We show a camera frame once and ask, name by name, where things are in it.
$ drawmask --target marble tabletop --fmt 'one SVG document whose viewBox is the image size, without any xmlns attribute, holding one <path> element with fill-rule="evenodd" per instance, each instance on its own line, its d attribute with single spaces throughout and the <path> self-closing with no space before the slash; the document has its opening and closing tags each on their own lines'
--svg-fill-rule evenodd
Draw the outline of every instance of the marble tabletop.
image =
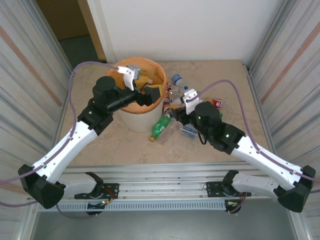
<svg viewBox="0 0 320 240">
<path fill-rule="evenodd" d="M 268 149 L 267 140 L 258 116 L 244 68 L 240 60 L 208 61 L 165 61 L 159 62 L 167 79 L 179 74 L 189 88 L 203 90 L 209 84 L 229 79 L 239 89 L 247 120 L 257 143 Z M 86 65 L 76 72 L 71 97 L 77 115 L 92 98 L 92 87 L 108 68 L 101 65 Z M 221 83 L 210 89 L 204 96 L 222 99 L 222 120 L 247 132 L 240 105 L 233 88 Z M 61 130 L 61 138 L 68 132 L 73 122 L 70 106 L 67 107 Z M 238 158 L 215 150 L 209 144 L 202 145 L 198 138 L 191 139 L 176 131 L 165 145 L 150 142 L 151 132 L 138 133 L 129 130 L 117 112 L 113 122 L 99 137 L 88 144 L 71 162 L 70 166 L 105 166 L 134 164 L 165 164 L 193 162 L 233 162 Z"/>
</svg>

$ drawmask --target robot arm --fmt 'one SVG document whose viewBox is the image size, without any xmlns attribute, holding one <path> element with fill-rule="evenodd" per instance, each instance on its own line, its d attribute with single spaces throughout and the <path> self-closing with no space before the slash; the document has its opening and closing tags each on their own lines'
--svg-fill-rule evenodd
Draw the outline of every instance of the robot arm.
<svg viewBox="0 0 320 240">
<path fill-rule="evenodd" d="M 116 86 L 115 80 L 104 76 L 97 80 L 93 87 L 93 98 L 87 107 L 78 116 L 72 138 L 63 150 L 49 163 L 46 160 L 55 154 L 58 149 L 70 138 L 71 130 L 65 137 L 42 159 L 32 166 L 24 164 L 19 175 L 30 172 L 43 166 L 35 173 L 21 179 L 24 190 L 46 209 L 56 205 L 63 196 L 89 194 L 99 196 L 103 181 L 92 172 L 77 179 L 61 177 L 62 172 L 76 155 L 113 121 L 113 113 L 132 102 L 139 105 L 151 105 L 160 97 L 160 90 L 156 87 L 144 87 L 142 94 L 135 88 L 134 80 L 139 78 L 140 69 L 137 66 L 119 66 L 118 72 L 124 74 L 125 88 Z"/>
<path fill-rule="evenodd" d="M 215 149 L 236 156 L 269 176 L 244 175 L 236 170 L 231 170 L 222 181 L 224 191 L 229 195 L 236 192 L 250 192 L 277 198 L 285 208 L 301 212 L 312 189 L 312 181 L 292 174 L 257 152 L 251 139 L 242 130 L 222 122 L 219 111 L 211 103 L 202 102 L 199 98 L 187 101 L 196 95 L 197 92 L 194 89 L 189 89 L 184 93 L 182 100 L 185 107 L 175 105 L 171 107 L 174 118 L 183 125 L 192 124 Z M 316 175 L 316 171 L 308 165 L 301 168 L 261 146 L 259 148 L 276 162 L 297 173 L 311 178 Z"/>
</svg>

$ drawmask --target wire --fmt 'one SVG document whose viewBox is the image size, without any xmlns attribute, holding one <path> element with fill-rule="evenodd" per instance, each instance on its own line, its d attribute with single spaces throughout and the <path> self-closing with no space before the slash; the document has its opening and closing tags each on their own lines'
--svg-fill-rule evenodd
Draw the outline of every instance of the wire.
<svg viewBox="0 0 320 240">
<path fill-rule="evenodd" d="M 199 136 L 199 139 L 200 139 L 200 142 L 202 143 L 202 145 L 206 145 L 208 139 L 204 138 L 204 141 L 203 141 L 199 132 L 198 132 L 198 136 Z"/>
<path fill-rule="evenodd" d="M 9 203 L 5 203 L 0 201 L 0 205 L 7 207 L 7 208 L 19 208 L 19 207 L 25 207 L 25 206 L 29 206 L 32 204 L 36 204 L 37 201 L 30 201 L 30 202 L 26 202 L 26 203 L 21 203 L 21 204 L 9 204 Z"/>
<path fill-rule="evenodd" d="M 56 209 L 58 210 L 59 213 L 61 213 L 63 216 L 65 216 L 68 219 L 89 219 L 92 217 L 96 217 L 96 215 L 88 215 L 88 216 L 71 216 L 68 215 L 66 213 L 64 213 L 63 211 L 61 211 L 61 209 L 59 208 L 58 204 L 55 205 Z"/>
<path fill-rule="evenodd" d="M 115 198 L 115 194 L 110 189 L 104 189 L 103 191 L 109 192 L 112 199 Z"/>
<path fill-rule="evenodd" d="M 230 85 L 233 87 L 233 89 L 234 89 L 234 91 L 235 91 L 235 93 L 236 93 L 236 96 L 237 96 L 237 98 L 238 98 L 239 104 L 240 104 L 241 113 L 242 113 L 242 117 L 243 117 L 243 121 L 244 121 L 245 128 L 246 128 L 246 130 L 247 130 L 247 132 L 248 132 L 248 136 L 249 136 L 249 138 L 250 138 L 250 140 L 251 140 L 254 148 L 258 151 L 258 153 L 260 153 L 262 156 L 264 156 L 266 159 L 270 160 L 270 161 L 273 162 L 274 164 L 276 164 L 276 165 L 282 167 L 283 169 L 287 170 L 288 172 L 290 172 L 290 173 L 292 173 L 292 174 L 296 174 L 296 175 L 298 175 L 298 176 L 300 176 L 300 177 L 302 177 L 302 178 L 305 178 L 305 179 L 308 179 L 308 180 L 310 180 L 310 181 L 313 181 L 313 182 L 315 182 L 315 183 L 320 184 L 320 180 L 319 180 L 319 179 L 316 179 L 316 178 L 313 178 L 313 177 L 309 177 L 309 176 L 307 176 L 307 175 L 304 175 L 304 174 L 301 174 L 301 173 L 299 173 L 299 172 L 296 172 L 295 170 L 293 170 L 293 169 L 291 169 L 291 168 L 289 168 L 289 167 L 281 164 L 280 162 L 277 162 L 277 161 L 274 160 L 272 157 L 270 157 L 270 156 L 268 156 L 267 154 L 265 154 L 265 153 L 258 147 L 258 145 L 257 145 L 257 143 L 256 143 L 256 141 L 255 141 L 255 139 L 254 139 L 254 136 L 253 136 L 253 134 L 252 134 L 252 132 L 251 132 L 251 130 L 250 130 L 250 128 L 249 128 L 248 120 L 247 120 L 246 113 L 245 113 L 244 104 L 243 104 L 243 102 L 242 102 L 242 99 L 241 99 L 239 90 L 237 89 L 236 85 L 235 85 L 232 81 L 230 81 L 230 80 L 228 80 L 228 79 L 222 79 L 222 80 L 216 81 L 216 82 L 210 84 L 209 86 L 207 86 L 204 90 L 202 90 L 200 93 L 198 93 L 198 95 L 196 95 L 195 97 L 193 97 L 193 98 L 191 98 L 191 99 L 189 99 L 189 100 L 186 100 L 186 102 L 187 102 L 187 103 L 192 102 L 193 100 L 195 100 L 195 99 L 199 98 L 201 95 L 203 95 L 206 91 L 208 91 L 209 89 L 211 89 L 213 86 L 215 86 L 215 85 L 217 85 L 217 84 L 220 84 L 220 83 L 228 83 L 228 84 L 230 84 Z M 310 193 L 312 193 L 312 194 L 313 194 L 313 193 L 320 193 L 320 189 L 318 189 L 318 190 L 313 190 L 313 191 L 311 191 Z"/>
<path fill-rule="evenodd" d="M 245 195 L 244 195 L 244 197 L 242 198 L 242 201 L 240 202 L 240 204 L 235 208 L 235 209 L 233 209 L 233 210 L 231 210 L 231 211 L 228 211 L 228 213 L 229 214 L 232 214 L 232 213 L 234 213 L 235 211 L 237 211 L 241 206 L 242 206 L 242 204 L 245 202 L 245 200 L 246 200 L 246 197 L 247 197 L 247 192 L 245 193 Z"/>
<path fill-rule="evenodd" d="M 68 84 L 68 92 L 67 92 L 67 100 L 70 104 L 70 107 L 71 107 L 71 110 L 72 110 L 72 114 L 73 114 L 73 124 L 72 124 L 72 128 L 71 128 L 71 131 L 70 131 L 70 134 L 69 134 L 69 138 L 63 143 L 63 145 L 51 156 L 49 157 L 44 163 L 43 165 L 41 166 L 38 166 L 36 167 L 35 169 L 29 171 L 29 172 L 26 172 L 24 174 L 21 174 L 19 176 L 15 176 L 15 177 L 12 177 L 12 178 L 9 178 L 9 179 L 6 179 L 6 180 L 2 180 L 0 181 L 0 185 L 3 185 L 3 184 L 7 184 L 9 182 L 12 182 L 12 181 L 16 181 L 16 180 L 19 180 L 19 179 L 22 179 L 22 178 L 25 178 L 31 174 L 34 174 L 36 173 L 38 170 L 42 169 L 45 165 L 47 165 L 50 161 L 52 161 L 59 153 L 61 153 L 61 151 L 68 145 L 70 139 L 72 138 L 72 136 L 74 135 L 75 131 L 76 131 L 76 124 L 77 124 L 77 114 L 76 114 L 76 110 L 75 110 L 75 107 L 72 103 L 72 100 L 71 100 L 71 90 L 72 90 L 72 84 L 73 84 L 73 79 L 74 79 L 74 76 L 75 76 L 75 73 L 76 71 L 84 66 L 84 65 L 88 65 L 88 64 L 97 64 L 97 65 L 102 65 L 102 66 L 106 66 L 108 68 L 111 68 L 111 69 L 115 69 L 115 70 L 118 70 L 119 68 L 116 67 L 116 66 L 112 66 L 110 64 L 106 64 L 106 63 L 102 63 L 102 62 L 98 62 L 98 61 L 85 61 L 85 62 L 82 62 L 80 64 L 78 64 L 74 69 L 73 71 L 71 72 L 70 74 L 70 77 L 69 77 L 69 84 Z M 26 203 L 26 205 L 24 206 L 27 206 L 27 205 L 31 205 L 33 204 L 32 202 L 28 202 Z M 5 206 L 5 207 L 8 207 L 10 206 L 10 208 L 18 208 L 18 207 L 23 207 L 21 206 L 21 204 L 8 204 L 8 203 L 4 203 L 4 202 L 1 202 L 0 201 L 0 205 L 2 206 Z"/>
</svg>

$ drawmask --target orange bucket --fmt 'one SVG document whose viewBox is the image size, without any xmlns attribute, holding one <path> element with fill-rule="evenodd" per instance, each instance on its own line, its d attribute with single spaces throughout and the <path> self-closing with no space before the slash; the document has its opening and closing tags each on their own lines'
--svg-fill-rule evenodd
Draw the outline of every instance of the orange bucket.
<svg viewBox="0 0 320 240">
<path fill-rule="evenodd" d="M 167 76 L 165 70 L 155 61 L 152 61 L 148 58 L 144 57 L 130 57 L 118 61 L 115 66 L 128 66 L 128 65 L 136 65 L 141 68 L 141 70 L 146 71 L 146 75 L 153 81 L 157 81 L 161 84 L 162 88 L 160 89 L 161 97 L 150 106 L 140 106 L 136 102 L 130 103 L 128 106 L 122 108 L 121 110 L 132 113 L 132 114 L 143 114 L 147 113 L 153 109 L 155 109 L 160 103 L 162 103 L 163 98 L 166 93 L 167 88 Z M 124 75 L 122 73 L 117 72 L 115 69 L 110 69 L 107 73 L 107 76 L 113 77 L 115 80 L 115 84 L 124 89 Z"/>
<path fill-rule="evenodd" d="M 165 70 L 156 62 L 144 57 L 130 57 L 121 60 L 115 66 L 136 65 L 141 68 L 141 72 L 147 75 L 153 85 L 161 85 L 160 98 L 150 106 L 140 106 L 136 102 L 130 103 L 119 111 L 124 124 L 132 131 L 147 132 L 150 131 L 162 115 L 163 98 L 167 89 L 167 77 Z M 124 75 L 115 69 L 110 69 L 107 76 L 113 77 L 118 87 L 124 88 Z"/>
</svg>

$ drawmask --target white wall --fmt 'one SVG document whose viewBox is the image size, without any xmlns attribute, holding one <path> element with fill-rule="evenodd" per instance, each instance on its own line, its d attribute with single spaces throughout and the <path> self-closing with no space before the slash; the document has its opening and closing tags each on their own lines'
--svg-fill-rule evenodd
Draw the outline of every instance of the white wall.
<svg viewBox="0 0 320 240">
<path fill-rule="evenodd" d="M 283 0 L 88 0 L 108 62 L 241 59 L 248 64 Z"/>
</svg>

